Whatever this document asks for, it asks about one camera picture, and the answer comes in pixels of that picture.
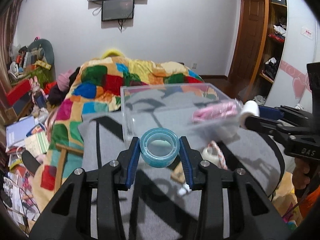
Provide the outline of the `white pill bottle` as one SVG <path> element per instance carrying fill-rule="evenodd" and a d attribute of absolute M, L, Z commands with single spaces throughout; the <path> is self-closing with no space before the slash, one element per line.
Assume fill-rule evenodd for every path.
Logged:
<path fill-rule="evenodd" d="M 243 129 L 247 129 L 245 122 L 247 118 L 251 116 L 260 116 L 259 106 L 253 100 L 247 101 L 240 112 L 240 117 L 239 117 L 240 127 L 242 127 Z"/>

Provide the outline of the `white ointment tube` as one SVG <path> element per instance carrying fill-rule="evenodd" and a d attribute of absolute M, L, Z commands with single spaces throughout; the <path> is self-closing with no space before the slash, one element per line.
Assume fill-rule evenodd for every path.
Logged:
<path fill-rule="evenodd" d="M 181 188 L 178 190 L 177 194 L 180 197 L 183 197 L 191 192 L 191 189 L 187 183 L 184 183 Z"/>

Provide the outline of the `small brown cardboard box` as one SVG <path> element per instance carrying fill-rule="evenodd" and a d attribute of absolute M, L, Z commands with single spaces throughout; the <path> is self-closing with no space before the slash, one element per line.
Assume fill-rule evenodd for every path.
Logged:
<path fill-rule="evenodd" d="M 170 175 L 170 178 L 177 183 L 180 183 L 180 184 L 185 183 L 185 176 L 184 176 L 183 166 L 181 162 L 179 162 L 178 165 L 174 168 L 174 170 Z"/>

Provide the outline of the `blue tape roll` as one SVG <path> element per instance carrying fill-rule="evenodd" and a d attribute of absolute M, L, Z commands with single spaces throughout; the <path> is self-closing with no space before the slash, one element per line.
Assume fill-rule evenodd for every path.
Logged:
<path fill-rule="evenodd" d="M 180 151 L 178 136 L 167 128 L 152 128 L 140 138 L 143 160 L 151 167 L 165 168 L 171 165 Z"/>

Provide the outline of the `white bandage roll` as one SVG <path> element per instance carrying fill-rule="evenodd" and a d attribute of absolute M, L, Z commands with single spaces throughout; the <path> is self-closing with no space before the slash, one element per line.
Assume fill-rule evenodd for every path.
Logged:
<path fill-rule="evenodd" d="M 206 147 L 203 149 L 201 155 L 204 160 L 210 161 L 212 164 L 216 165 L 217 167 L 221 167 L 220 159 L 215 148 Z"/>

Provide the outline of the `wooden wardrobe shelf unit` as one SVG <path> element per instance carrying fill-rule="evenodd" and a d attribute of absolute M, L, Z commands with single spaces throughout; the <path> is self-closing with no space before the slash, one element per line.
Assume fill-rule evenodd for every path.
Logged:
<path fill-rule="evenodd" d="M 287 6 L 265 0 L 263 34 L 258 58 L 252 76 L 248 81 L 232 83 L 228 77 L 228 94 L 242 102 L 256 96 L 266 99 L 276 79 L 284 51 L 287 25 Z"/>

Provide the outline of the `blue notebook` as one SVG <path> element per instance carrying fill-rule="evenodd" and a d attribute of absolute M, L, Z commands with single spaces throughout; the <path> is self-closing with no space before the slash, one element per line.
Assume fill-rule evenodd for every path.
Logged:
<path fill-rule="evenodd" d="M 34 117 L 27 116 L 21 121 L 17 121 L 6 127 L 7 148 L 24 140 L 27 133 L 35 126 Z"/>

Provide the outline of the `pink rabbit plush toy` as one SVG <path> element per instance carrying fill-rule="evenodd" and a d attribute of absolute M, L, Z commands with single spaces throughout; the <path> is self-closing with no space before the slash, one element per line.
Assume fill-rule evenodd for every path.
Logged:
<path fill-rule="evenodd" d="M 38 82 L 37 76 L 31 77 L 29 79 L 31 87 L 31 99 L 33 104 L 39 108 L 47 108 L 46 94 Z"/>

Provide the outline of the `colourful patchwork quilt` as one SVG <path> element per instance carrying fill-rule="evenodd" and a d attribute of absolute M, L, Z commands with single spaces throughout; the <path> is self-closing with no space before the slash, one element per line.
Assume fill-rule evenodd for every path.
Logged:
<path fill-rule="evenodd" d="M 56 169 L 60 150 L 55 144 L 77 149 L 84 148 L 78 130 L 85 114 L 117 111 L 121 106 L 120 89 L 123 86 L 202 83 L 190 68 L 178 62 L 155 63 L 125 57 L 107 57 L 85 62 L 59 108 L 54 110 L 49 123 L 49 149 L 43 164 L 36 170 L 32 193 L 40 211 L 54 195 Z M 82 156 L 68 154 L 63 169 L 62 183 L 71 172 L 80 167 Z"/>

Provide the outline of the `pink hat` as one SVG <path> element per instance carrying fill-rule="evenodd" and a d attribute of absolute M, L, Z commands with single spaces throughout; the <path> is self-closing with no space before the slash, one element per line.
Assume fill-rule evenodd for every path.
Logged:
<path fill-rule="evenodd" d="M 60 91 L 65 92 L 69 88 L 70 77 L 73 74 L 72 70 L 68 70 L 65 73 L 62 73 L 57 78 L 57 86 Z"/>

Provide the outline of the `green cardboard box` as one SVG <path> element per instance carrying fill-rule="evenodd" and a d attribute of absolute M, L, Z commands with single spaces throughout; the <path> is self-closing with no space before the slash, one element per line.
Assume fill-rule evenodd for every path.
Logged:
<path fill-rule="evenodd" d="M 53 72 L 43 67 L 36 67 L 30 72 L 31 77 L 36 76 L 40 84 L 51 83 L 54 81 Z"/>

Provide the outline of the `grey neck pillow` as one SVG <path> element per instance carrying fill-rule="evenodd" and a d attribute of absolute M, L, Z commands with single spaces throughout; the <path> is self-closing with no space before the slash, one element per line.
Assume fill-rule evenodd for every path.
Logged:
<path fill-rule="evenodd" d="M 35 40 L 28 46 L 28 51 L 31 52 L 33 50 L 40 50 L 41 56 L 44 56 L 48 64 L 54 65 L 54 52 L 52 44 L 44 38 L 40 38 Z"/>

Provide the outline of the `yellow pillow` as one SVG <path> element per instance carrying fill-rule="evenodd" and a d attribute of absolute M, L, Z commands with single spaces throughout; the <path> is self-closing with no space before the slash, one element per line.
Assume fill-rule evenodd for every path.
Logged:
<path fill-rule="evenodd" d="M 121 51 L 112 48 L 112 49 L 108 49 L 107 51 L 105 51 L 103 53 L 103 55 L 101 56 L 101 59 L 105 59 L 107 57 L 124 57 L 124 56 L 125 55 Z"/>

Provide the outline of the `striped pink curtain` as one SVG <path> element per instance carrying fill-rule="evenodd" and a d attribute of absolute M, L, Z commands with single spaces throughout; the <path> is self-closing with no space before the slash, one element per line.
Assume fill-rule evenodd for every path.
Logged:
<path fill-rule="evenodd" d="M 13 44 L 22 1 L 1 0 L 1 88 L 4 91 L 11 89 L 7 70 L 9 47 Z"/>

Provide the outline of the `small black wall monitor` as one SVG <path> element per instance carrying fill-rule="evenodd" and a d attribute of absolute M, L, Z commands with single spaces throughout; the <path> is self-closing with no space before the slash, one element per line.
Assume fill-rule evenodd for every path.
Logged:
<path fill-rule="evenodd" d="M 130 20 L 134 17 L 135 0 L 104 0 L 101 21 Z"/>

